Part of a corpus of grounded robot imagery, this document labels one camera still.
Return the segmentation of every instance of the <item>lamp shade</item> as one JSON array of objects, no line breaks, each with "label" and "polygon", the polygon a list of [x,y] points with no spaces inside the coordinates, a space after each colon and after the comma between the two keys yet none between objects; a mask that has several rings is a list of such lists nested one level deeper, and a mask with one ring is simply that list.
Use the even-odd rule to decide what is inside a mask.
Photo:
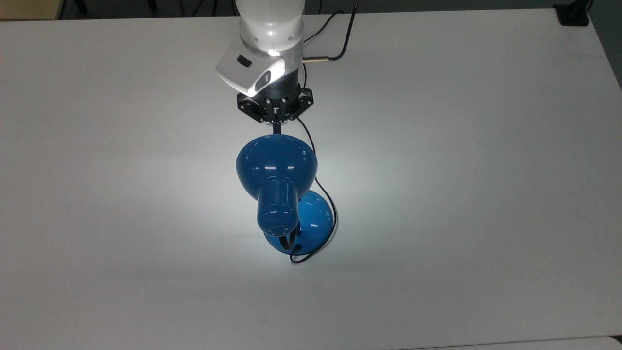
[{"label": "lamp shade", "polygon": [[292,232],[299,224],[298,201],[317,172],[311,147],[289,135],[261,136],[239,152],[236,170],[246,192],[258,202],[259,228],[272,237]]}]

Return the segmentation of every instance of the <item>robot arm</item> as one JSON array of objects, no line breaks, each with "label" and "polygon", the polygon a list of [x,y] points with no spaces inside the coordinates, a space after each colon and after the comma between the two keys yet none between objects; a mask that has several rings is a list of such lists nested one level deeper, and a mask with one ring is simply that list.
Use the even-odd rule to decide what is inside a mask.
[{"label": "robot arm", "polygon": [[216,65],[218,75],[247,97],[298,70],[304,0],[238,0],[239,38]]}]

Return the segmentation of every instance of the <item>black cable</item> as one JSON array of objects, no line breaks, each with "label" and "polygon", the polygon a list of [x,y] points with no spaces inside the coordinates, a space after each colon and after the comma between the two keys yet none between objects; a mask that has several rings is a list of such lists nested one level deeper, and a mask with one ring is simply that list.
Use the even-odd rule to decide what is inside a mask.
[{"label": "black cable", "polygon": [[216,16],[216,9],[218,8],[218,0],[214,0],[214,5],[211,7],[211,16]]},{"label": "black cable", "polygon": [[181,13],[182,17],[186,16],[186,9],[183,6],[183,0],[177,0],[177,4],[179,5],[179,12]]},{"label": "black cable", "polygon": [[307,65],[302,64],[302,69],[305,71],[305,83],[302,85],[302,88],[307,87]]},{"label": "black cable", "polygon": [[[323,60],[329,60],[329,61],[336,61],[342,58],[343,54],[346,53],[346,49],[348,48],[348,42],[350,41],[350,32],[352,32],[352,25],[354,24],[354,16],[356,15],[356,9],[358,9],[358,0],[354,1],[354,7],[352,8],[352,15],[350,16],[350,23],[348,24],[348,32],[346,33],[346,40],[343,42],[343,48],[341,49],[341,53],[339,53],[339,55],[335,57],[303,57],[302,59],[323,59]],[[317,34],[319,34],[319,32],[309,37],[307,40],[305,40],[305,42],[307,42],[309,39],[313,38]]]},{"label": "black cable", "polygon": [[343,49],[341,49],[341,53],[336,57],[329,57],[328,59],[331,61],[336,61],[343,57],[343,54],[346,53],[346,49],[348,48],[348,41],[350,41],[350,32],[352,31],[352,24],[354,24],[354,16],[356,14],[356,9],[358,8],[358,0],[354,1],[354,7],[352,8],[352,16],[350,16],[350,24],[348,24],[348,33],[346,34],[346,41],[343,43]]},{"label": "black cable", "polygon": [[201,5],[202,5],[202,4],[203,4],[203,0],[201,0],[201,1],[199,1],[199,2],[198,2],[197,8],[195,8],[194,12],[192,12],[192,16],[191,16],[191,17],[194,17],[194,16],[196,16],[196,15],[197,15],[197,12],[198,12],[198,10],[201,8]]},{"label": "black cable", "polygon": [[[309,143],[311,143],[311,148],[313,149],[313,153],[315,153],[317,155],[317,152],[315,151],[315,145],[313,143],[313,139],[311,138],[311,133],[309,133],[309,129],[307,129],[307,126],[305,125],[305,123],[302,122],[300,117],[298,117],[298,121],[300,122],[302,127],[307,132],[307,136],[309,137]],[[330,237],[333,236],[333,233],[335,233],[335,228],[337,227],[337,222],[339,221],[339,215],[337,214],[337,207],[335,205],[335,202],[333,201],[332,197],[330,197],[330,195],[328,194],[328,191],[326,191],[324,186],[322,186],[322,184],[320,184],[320,181],[318,181],[317,176],[315,177],[315,183],[318,186],[320,186],[320,188],[322,189],[322,192],[324,192],[324,194],[328,198],[328,201],[330,202],[330,206],[331,206],[331,208],[333,210],[333,224],[331,225],[330,232],[328,233],[328,236],[326,237],[324,242],[322,242],[322,244],[320,244],[320,246],[317,247],[316,249],[313,249],[309,254],[307,254],[306,257],[304,257],[304,258],[302,258],[300,260],[294,260],[294,253],[296,253],[296,251],[302,249],[302,246],[300,244],[295,245],[294,246],[294,250],[292,250],[292,252],[289,254],[289,261],[291,261],[292,263],[304,263],[310,257],[312,257],[317,252],[319,252],[326,245],[326,243],[330,240]]]},{"label": "black cable", "polygon": [[305,43],[305,42],[307,42],[307,41],[309,41],[309,40],[313,39],[316,35],[318,35],[319,33],[321,33],[321,32],[324,30],[324,28],[326,28],[326,26],[328,25],[328,23],[330,22],[330,20],[331,20],[331,19],[333,19],[333,17],[335,17],[335,15],[336,15],[336,14],[338,14],[338,13],[343,13],[343,11],[342,11],[342,10],[337,10],[337,11],[333,12],[333,14],[332,14],[332,15],[330,15],[330,17],[328,18],[328,20],[327,20],[326,22],[324,22],[324,25],[322,26],[322,28],[320,28],[320,30],[319,30],[319,31],[317,31],[314,35],[311,35],[310,37],[306,38],[306,39],[303,41],[303,43]]}]

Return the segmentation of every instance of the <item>table surface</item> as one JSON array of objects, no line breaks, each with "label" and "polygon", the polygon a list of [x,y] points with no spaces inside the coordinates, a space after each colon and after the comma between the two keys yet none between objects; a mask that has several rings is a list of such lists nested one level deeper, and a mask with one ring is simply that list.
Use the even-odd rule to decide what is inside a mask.
[{"label": "table surface", "polygon": [[[305,54],[338,53],[348,20]],[[235,173],[271,131],[214,70],[237,22],[0,23],[0,348],[622,333],[622,93],[592,26],[552,9],[357,15],[346,55],[307,65],[340,225],[291,265]]]}]

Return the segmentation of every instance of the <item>desk lamp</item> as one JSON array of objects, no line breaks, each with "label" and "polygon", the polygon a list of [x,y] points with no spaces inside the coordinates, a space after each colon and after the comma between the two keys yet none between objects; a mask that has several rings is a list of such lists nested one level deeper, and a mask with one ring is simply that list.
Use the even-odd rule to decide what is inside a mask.
[{"label": "desk lamp", "polygon": [[309,190],[317,158],[306,143],[282,134],[258,137],[240,151],[236,169],[257,200],[257,223],[274,248],[306,255],[328,240],[333,216],[324,198]]}]

